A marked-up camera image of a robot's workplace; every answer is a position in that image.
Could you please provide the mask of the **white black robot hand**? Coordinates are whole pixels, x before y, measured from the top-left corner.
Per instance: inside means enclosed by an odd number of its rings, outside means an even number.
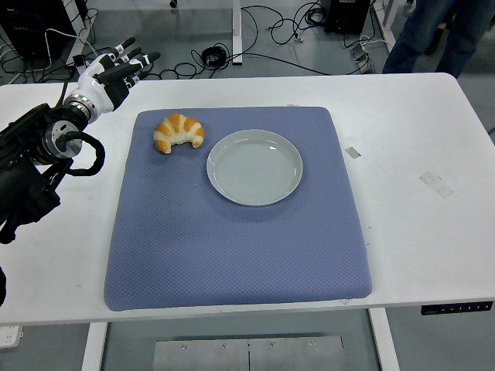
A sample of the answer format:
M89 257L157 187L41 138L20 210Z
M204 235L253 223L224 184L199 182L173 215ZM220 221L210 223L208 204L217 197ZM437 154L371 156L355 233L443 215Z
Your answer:
M89 122L102 114L116 111L138 82L148 76L151 66L161 54L143 53L131 37L101 54L80 75L78 88L73 90L64 103L84 112Z

